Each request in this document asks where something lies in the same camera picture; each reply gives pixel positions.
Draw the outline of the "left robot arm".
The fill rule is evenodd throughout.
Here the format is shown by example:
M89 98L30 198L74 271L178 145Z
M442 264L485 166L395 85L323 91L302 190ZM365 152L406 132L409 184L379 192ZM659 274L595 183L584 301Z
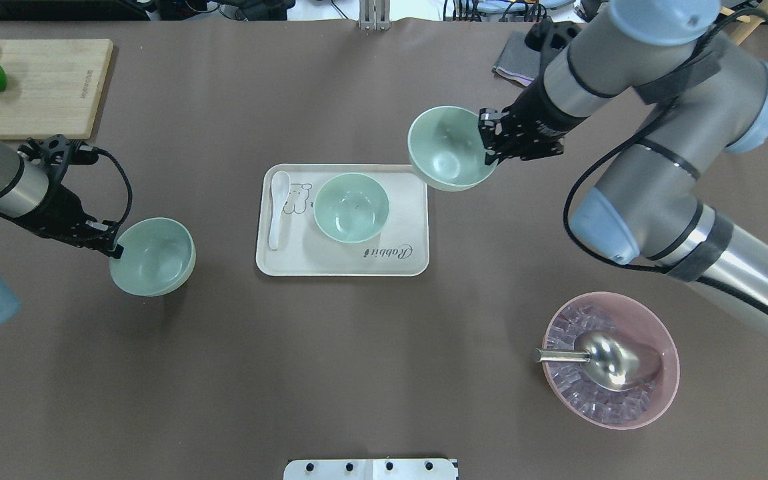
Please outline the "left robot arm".
M62 183L68 167L91 166L101 156L109 152L62 135L28 139L18 149L0 141L0 218L38 237L119 259L124 248L118 244L118 232L128 212L118 221L98 221ZM20 306L0 277L0 325Z

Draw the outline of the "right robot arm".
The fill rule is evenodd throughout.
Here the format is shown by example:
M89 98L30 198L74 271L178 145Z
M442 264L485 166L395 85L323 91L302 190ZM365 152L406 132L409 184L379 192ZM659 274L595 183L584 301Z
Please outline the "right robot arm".
M485 162L561 154L563 138L633 89L653 111L597 162L603 176L563 225L590 256L692 286L768 335L768 245L691 189L723 152L768 138L768 61L716 23L717 1L611 1L516 101L484 109Z

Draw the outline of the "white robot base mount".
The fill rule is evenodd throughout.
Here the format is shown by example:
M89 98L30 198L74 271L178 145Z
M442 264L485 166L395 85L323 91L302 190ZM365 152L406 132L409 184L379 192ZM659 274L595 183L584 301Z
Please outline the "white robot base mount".
M458 479L456 459L296 459L283 479Z

